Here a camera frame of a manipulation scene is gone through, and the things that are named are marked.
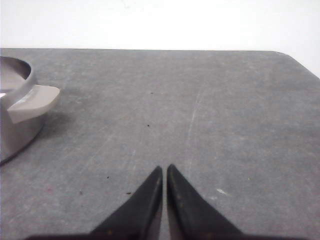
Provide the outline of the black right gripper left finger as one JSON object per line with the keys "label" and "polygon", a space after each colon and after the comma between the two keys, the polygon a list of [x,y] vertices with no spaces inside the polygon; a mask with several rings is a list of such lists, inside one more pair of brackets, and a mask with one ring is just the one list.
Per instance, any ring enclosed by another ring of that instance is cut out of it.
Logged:
{"label": "black right gripper left finger", "polygon": [[90,232],[100,237],[147,237],[163,198],[163,171],[157,166],[132,196]]}

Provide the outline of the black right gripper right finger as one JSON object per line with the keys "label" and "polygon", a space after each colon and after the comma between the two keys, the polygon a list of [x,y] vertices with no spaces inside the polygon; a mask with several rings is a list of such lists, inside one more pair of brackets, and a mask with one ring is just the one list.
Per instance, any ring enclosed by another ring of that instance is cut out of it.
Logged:
{"label": "black right gripper right finger", "polygon": [[184,237],[244,235],[202,198],[174,164],[167,168],[167,198]]}

